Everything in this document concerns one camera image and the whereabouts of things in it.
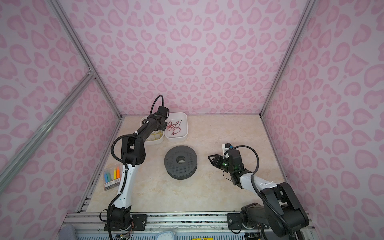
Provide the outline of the dark grey cable spool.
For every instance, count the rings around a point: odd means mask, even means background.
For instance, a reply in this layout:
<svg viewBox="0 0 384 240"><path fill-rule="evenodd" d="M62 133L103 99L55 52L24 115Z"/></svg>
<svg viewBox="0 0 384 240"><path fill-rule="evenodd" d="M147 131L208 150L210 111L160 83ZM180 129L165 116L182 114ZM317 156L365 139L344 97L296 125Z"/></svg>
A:
<svg viewBox="0 0 384 240"><path fill-rule="evenodd" d="M171 178L186 180L196 172L198 157L192 148L176 146L166 153L164 165Z"/></svg>

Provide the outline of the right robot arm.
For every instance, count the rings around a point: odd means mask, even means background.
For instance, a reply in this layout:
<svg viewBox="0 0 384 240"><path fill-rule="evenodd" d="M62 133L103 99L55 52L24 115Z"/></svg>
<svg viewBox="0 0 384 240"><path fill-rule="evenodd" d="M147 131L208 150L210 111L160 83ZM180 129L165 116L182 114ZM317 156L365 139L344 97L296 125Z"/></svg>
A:
<svg viewBox="0 0 384 240"><path fill-rule="evenodd" d="M248 149L256 157L256 168L254 171L246 169L240 148L241 146L224 144L222 155L208 157L212 166L230 174L229 181L234 186L250 191L262 201L261 204L252 203L243 206L237 214L228 214L229 230L239 234L245 229L258 229L265 238L265 230L271 229L279 238L302 239L301 229L307 227L310 221L292 187L286 182L276 184L257 177L260 158L251 147Z"/></svg>

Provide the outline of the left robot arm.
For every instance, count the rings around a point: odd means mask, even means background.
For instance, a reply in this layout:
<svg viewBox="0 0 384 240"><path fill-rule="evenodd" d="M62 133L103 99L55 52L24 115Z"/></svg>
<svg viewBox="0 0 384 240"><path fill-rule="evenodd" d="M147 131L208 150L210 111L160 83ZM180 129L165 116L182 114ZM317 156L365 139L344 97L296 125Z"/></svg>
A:
<svg viewBox="0 0 384 240"><path fill-rule="evenodd" d="M122 164L121 180L117 196L107 207L106 231L132 231L131 217L133 185L139 166L145 161L145 141L156 131L164 131L168 125L169 109L164 105L164 96L155 98L150 114L132 134L119 136L111 146L111 156Z"/></svg>

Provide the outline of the white plastic tray left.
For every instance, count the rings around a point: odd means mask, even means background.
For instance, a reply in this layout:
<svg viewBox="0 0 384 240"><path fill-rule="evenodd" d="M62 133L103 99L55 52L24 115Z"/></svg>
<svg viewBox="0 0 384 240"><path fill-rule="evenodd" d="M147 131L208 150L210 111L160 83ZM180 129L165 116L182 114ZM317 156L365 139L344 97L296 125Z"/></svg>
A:
<svg viewBox="0 0 384 240"><path fill-rule="evenodd" d="M138 129L139 137L144 141L144 146L158 145L164 140L164 131L155 131L155 120L150 118L142 118L140 128Z"/></svg>

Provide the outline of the white plastic tray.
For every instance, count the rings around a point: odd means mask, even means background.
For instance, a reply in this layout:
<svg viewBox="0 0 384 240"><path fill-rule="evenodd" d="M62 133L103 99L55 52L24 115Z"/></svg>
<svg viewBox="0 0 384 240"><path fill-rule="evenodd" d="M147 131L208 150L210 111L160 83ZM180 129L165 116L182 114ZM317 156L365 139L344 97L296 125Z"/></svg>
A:
<svg viewBox="0 0 384 240"><path fill-rule="evenodd" d="M164 140L164 131L155 131L155 120L150 118L142 118L140 128L138 129L139 137L144 141L144 146L158 145Z"/></svg>
<svg viewBox="0 0 384 240"><path fill-rule="evenodd" d="M168 126L165 130L165 137L169 142L182 142L188 137L188 117L185 113L170 113L166 120Z"/></svg>

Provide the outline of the white plastic tray right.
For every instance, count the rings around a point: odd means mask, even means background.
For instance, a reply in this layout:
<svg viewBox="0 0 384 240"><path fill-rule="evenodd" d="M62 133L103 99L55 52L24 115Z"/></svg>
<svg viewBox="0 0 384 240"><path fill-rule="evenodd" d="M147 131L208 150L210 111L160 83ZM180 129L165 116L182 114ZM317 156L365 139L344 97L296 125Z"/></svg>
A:
<svg viewBox="0 0 384 240"><path fill-rule="evenodd" d="M169 142L182 142L188 137L188 117L185 113L170 113L166 120L168 126L165 130L165 137Z"/></svg>

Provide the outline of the pack of coloured markers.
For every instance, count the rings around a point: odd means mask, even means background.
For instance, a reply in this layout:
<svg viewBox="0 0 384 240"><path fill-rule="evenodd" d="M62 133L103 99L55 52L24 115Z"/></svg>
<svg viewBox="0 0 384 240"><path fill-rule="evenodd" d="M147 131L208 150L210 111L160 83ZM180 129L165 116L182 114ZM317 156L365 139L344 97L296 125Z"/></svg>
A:
<svg viewBox="0 0 384 240"><path fill-rule="evenodd" d="M121 182L121 170L120 166L114 166L108 169L104 169L104 190L110 190L118 187Z"/></svg>

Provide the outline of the aluminium frame diagonal bar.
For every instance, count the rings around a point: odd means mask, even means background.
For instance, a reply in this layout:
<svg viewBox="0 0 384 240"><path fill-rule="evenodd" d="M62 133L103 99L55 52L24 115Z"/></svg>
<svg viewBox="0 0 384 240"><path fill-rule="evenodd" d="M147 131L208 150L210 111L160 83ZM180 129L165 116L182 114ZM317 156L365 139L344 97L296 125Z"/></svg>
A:
<svg viewBox="0 0 384 240"><path fill-rule="evenodd" d="M34 132L32 137L20 148L6 165L1 172L1 193L12 182L14 177L21 171L27 161L41 146L44 140L52 132L52 130L58 125L64 115L73 106L77 99L81 96L84 90L94 79L95 73L93 71L87 73L82 81L70 92L68 96L58 105L53 113L43 122L43 124Z"/></svg>

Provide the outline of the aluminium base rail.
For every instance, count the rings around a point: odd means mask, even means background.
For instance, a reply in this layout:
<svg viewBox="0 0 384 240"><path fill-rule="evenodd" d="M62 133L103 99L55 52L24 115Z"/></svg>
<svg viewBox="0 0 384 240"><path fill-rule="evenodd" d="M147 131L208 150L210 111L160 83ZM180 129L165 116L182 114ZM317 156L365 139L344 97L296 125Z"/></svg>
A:
<svg viewBox="0 0 384 240"><path fill-rule="evenodd" d="M60 228L58 240L69 235L77 240L154 240L169 234L176 240L277 240L266 224L248 227L238 212L168 212L134 213L134 225L108 232L106 213L68 214Z"/></svg>

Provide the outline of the aluminium frame left post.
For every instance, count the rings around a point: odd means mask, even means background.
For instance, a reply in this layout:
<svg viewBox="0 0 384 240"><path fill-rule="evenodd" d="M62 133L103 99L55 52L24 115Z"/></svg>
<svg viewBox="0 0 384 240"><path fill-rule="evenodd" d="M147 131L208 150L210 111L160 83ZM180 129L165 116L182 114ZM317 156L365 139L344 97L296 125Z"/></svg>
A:
<svg viewBox="0 0 384 240"><path fill-rule="evenodd" d="M92 74L94 76L98 87L100 88L101 92L103 93L103 95L106 98L110 107L113 109L113 112L118 117L118 119L121 120L123 118L122 113L118 109L117 104L115 103L111 94L107 90L106 85L103 83L98 71L96 70L95 65L93 64L93 62L90 58L90 55L88 54L85 46L81 42L81 39L79 38L78 34L76 33L75 29L73 28L71 21L70 21L69 17L67 16L67 14L65 13L60 1L48 0L46 2L50 5L54 14L58 18L60 24L62 25L63 29L67 33L69 39L71 40L74 48L76 49L76 51L80 55L81 59L83 60L83 62L87 66L90 74Z"/></svg>

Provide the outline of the aluminium frame post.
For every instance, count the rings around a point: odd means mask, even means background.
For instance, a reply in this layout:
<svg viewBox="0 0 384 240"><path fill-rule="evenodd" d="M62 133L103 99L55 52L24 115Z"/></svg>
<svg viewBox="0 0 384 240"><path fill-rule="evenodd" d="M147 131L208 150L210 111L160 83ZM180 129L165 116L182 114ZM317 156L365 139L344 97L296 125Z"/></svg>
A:
<svg viewBox="0 0 384 240"><path fill-rule="evenodd" d="M122 113L118 109L117 104L115 103L111 94L107 90L106 85L103 83L98 71L96 70L95 65L93 64L93 62L90 58L90 55L88 54L85 46L81 42L81 39L79 38L78 34L76 33L75 29L73 28L71 21L70 21L69 17L67 16L67 14L65 13L60 1L48 0L46 2L50 5L54 14L58 18L60 24L62 25L63 29L67 33L69 39L71 40L74 48L76 49L76 51L80 55L81 59L83 60L83 62L87 66L90 74L92 74L94 76L98 87L100 88L101 92L103 93L103 95L106 98L110 107L113 109L113 112L118 117L118 119L121 120L123 118Z"/></svg>
<svg viewBox="0 0 384 240"><path fill-rule="evenodd" d="M284 57L282 59L282 62L278 68L278 71L275 75L275 78L273 80L273 84L271 86L271 89L268 92L266 101L263 105L263 108L260 112L260 117L263 119L266 116L266 112L268 110L268 107L272 101L272 97L274 93L276 92L276 89L278 87L278 84L283 76L283 73L285 72L287 66L289 65L290 59L292 58L295 48L297 47L298 43L300 42L300 38L304 34L305 28L307 27L313 12L316 10L316 7L318 6L319 1L310 0L306 2L305 8L303 10L303 13L301 17L299 18L298 25L293 32L293 35L291 37L291 40L289 41L288 47L285 51Z"/></svg>

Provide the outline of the aluminium frame right post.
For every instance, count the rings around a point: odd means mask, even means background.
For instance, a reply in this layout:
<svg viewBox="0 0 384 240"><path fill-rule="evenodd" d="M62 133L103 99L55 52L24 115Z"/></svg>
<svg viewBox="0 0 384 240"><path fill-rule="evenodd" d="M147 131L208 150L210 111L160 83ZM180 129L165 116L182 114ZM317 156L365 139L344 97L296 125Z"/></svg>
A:
<svg viewBox="0 0 384 240"><path fill-rule="evenodd" d="M275 75L275 78L273 80L273 84L271 86L271 89L268 92L266 101L263 105L263 108L260 112L260 117L263 119L266 116L266 112L268 110L268 107L272 101L272 97L274 93L276 92L276 89L278 87L278 84L283 76L283 73L285 72L287 66L289 65L290 59L292 58L295 48L297 47L298 43L300 42L300 38L304 34L305 28L307 27L313 12L316 10L316 7L318 6L319 1L310 0L306 2L305 8L303 10L303 13L301 17L299 18L298 25L293 32L293 35L291 37L291 40L289 41L288 47L285 51L284 57L282 59L282 62L278 68L278 71Z"/></svg>

